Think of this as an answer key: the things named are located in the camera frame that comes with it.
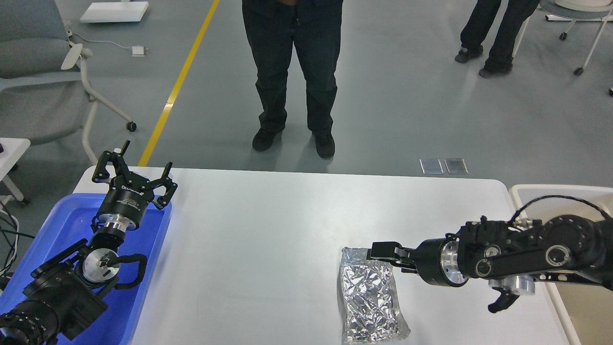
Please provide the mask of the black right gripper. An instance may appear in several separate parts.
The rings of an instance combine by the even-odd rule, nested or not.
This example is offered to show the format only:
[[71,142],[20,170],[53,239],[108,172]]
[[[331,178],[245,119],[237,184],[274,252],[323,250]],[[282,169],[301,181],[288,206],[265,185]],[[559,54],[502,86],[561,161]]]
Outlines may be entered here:
[[458,267],[458,241],[438,238],[423,241],[417,249],[398,242],[373,242],[367,251],[368,260],[399,262],[402,273],[420,275],[427,284],[461,288],[469,280]]

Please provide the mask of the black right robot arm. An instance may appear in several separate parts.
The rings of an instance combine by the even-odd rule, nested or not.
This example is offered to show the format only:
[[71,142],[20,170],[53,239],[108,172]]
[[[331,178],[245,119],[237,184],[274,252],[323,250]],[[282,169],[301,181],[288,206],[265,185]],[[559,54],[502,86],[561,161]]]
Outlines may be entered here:
[[366,257],[414,273],[427,284],[460,288],[469,279],[488,280],[499,292],[491,313],[509,308],[536,282],[563,282],[612,289],[612,216],[586,199],[573,198],[598,211],[593,221],[561,215],[543,221],[519,219],[525,206],[508,221],[482,217],[457,233],[422,241],[416,249],[398,242],[374,242]]

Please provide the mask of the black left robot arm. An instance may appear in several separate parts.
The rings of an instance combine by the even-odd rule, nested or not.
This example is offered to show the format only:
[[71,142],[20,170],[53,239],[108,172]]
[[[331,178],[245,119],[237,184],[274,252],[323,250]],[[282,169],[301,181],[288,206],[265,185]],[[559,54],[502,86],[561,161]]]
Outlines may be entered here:
[[177,190],[172,163],[157,179],[130,170],[124,160],[129,141],[119,150],[104,151],[92,173],[94,183],[109,191],[91,219],[92,237],[81,239],[31,272],[24,300],[1,315],[3,345],[55,345],[72,340],[108,310],[104,299],[115,290],[147,284],[147,265],[159,250],[120,254],[128,232],[138,229],[147,209],[170,205]]

